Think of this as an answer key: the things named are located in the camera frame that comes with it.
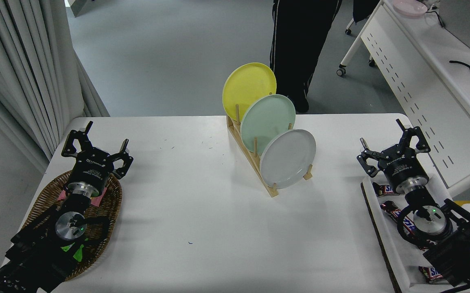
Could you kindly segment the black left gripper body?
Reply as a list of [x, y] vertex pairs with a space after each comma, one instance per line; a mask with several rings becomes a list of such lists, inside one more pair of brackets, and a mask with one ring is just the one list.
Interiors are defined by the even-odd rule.
[[110, 154], [101, 149], [80, 151], [69, 176], [69, 185], [79, 182], [92, 186], [97, 192], [103, 191], [110, 173], [114, 170], [109, 157]]

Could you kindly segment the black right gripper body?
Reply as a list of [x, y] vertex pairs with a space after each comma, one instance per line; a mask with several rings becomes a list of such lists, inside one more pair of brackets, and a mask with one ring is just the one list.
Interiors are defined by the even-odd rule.
[[388, 158], [378, 161], [378, 169], [384, 172], [390, 187], [395, 192], [408, 192], [413, 186], [425, 186], [429, 177], [416, 158], [412, 148], [398, 151], [392, 146], [382, 151]]

